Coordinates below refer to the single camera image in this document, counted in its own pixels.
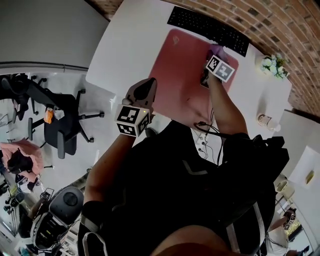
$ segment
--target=pink mouse pad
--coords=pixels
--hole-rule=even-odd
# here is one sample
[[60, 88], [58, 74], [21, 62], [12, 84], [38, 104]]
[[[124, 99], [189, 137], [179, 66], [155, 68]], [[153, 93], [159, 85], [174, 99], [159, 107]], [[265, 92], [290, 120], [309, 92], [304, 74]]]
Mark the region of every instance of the pink mouse pad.
[[[154, 110], [181, 124], [210, 123], [211, 100], [208, 88], [200, 85], [210, 43], [172, 29], [165, 39], [149, 77], [157, 79]], [[229, 65], [235, 69], [227, 83], [232, 85], [239, 63], [228, 55]]]

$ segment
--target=bottle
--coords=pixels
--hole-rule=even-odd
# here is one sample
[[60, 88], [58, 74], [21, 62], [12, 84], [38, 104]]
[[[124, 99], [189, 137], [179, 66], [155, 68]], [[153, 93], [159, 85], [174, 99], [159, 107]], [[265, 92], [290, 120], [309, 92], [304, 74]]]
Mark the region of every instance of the bottle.
[[266, 127], [272, 132], [279, 132], [281, 129], [281, 125], [277, 121], [265, 114], [259, 114], [257, 117], [257, 122], [259, 125]]

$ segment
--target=black backpack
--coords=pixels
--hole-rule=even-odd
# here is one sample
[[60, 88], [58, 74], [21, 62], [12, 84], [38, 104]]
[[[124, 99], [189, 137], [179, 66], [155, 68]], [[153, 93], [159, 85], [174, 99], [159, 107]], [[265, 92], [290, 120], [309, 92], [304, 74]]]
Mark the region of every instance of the black backpack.
[[34, 163], [30, 156], [24, 156], [18, 149], [14, 152], [8, 161], [8, 170], [10, 173], [19, 174], [23, 171], [32, 172]]

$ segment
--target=chair armrest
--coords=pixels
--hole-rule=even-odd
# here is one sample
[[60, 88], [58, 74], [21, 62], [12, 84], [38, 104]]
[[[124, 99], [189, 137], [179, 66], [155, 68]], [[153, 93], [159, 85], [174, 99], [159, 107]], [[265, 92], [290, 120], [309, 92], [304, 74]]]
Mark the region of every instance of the chair armrest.
[[65, 135], [62, 131], [58, 131], [57, 133], [57, 149], [58, 149], [58, 158], [65, 159], [66, 151], [65, 151]]
[[32, 141], [33, 140], [33, 132], [32, 132], [32, 125], [33, 125], [34, 121], [33, 119], [30, 117], [29, 120], [28, 120], [28, 137], [29, 137], [29, 140]]
[[15, 124], [16, 123], [16, 119], [17, 119], [17, 110], [16, 108], [13, 109], [13, 117], [12, 117], [12, 123]]

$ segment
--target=small plant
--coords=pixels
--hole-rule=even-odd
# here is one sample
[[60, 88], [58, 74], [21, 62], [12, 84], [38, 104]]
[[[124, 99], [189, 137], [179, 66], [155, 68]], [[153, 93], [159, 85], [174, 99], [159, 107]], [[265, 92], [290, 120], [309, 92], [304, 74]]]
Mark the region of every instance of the small plant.
[[261, 62], [261, 70], [269, 70], [276, 78], [284, 79], [289, 73], [285, 70], [284, 64], [285, 60], [282, 58], [281, 54], [271, 55], [263, 58]]

